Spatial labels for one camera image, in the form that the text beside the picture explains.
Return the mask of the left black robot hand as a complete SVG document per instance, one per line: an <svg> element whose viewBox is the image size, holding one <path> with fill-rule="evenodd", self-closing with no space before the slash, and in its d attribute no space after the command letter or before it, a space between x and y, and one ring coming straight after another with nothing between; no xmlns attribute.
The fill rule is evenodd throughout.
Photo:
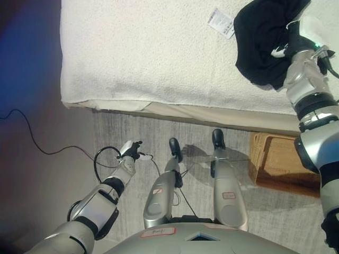
<svg viewBox="0 0 339 254"><path fill-rule="evenodd" d="M152 160L153 158L152 155L138 151L141 145L142 141L132 141L132 140L127 141L120 149L121 154L120 158L128 156L132 157L134 161L136 161L137 159L141 159L144 161Z"/></svg>

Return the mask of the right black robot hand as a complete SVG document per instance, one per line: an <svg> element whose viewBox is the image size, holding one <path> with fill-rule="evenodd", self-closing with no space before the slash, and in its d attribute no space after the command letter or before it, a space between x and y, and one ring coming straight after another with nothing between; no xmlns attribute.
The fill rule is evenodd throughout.
<svg viewBox="0 0 339 254"><path fill-rule="evenodd" d="M303 16L286 26L287 41L271 51L275 58L292 57L303 50L314 50L326 44L321 21L316 17Z"/></svg>

